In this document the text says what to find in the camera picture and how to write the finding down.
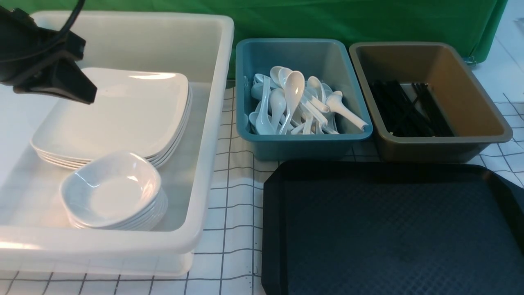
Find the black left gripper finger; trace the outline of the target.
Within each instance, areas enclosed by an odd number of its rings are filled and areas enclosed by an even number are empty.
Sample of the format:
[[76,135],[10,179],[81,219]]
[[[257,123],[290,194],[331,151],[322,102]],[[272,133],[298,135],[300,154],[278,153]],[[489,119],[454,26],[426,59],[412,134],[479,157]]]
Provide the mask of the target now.
[[60,59],[14,86],[16,94],[48,95],[92,104],[97,87],[73,61]]

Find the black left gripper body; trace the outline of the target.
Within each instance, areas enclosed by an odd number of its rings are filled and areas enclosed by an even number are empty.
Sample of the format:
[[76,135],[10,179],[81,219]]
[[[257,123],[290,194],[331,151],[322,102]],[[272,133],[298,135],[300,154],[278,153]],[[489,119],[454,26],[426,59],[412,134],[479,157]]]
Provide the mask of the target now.
[[55,60],[80,61],[86,41],[71,31],[82,6],[75,6],[58,31],[39,27],[20,8],[1,7],[1,83],[15,86]]

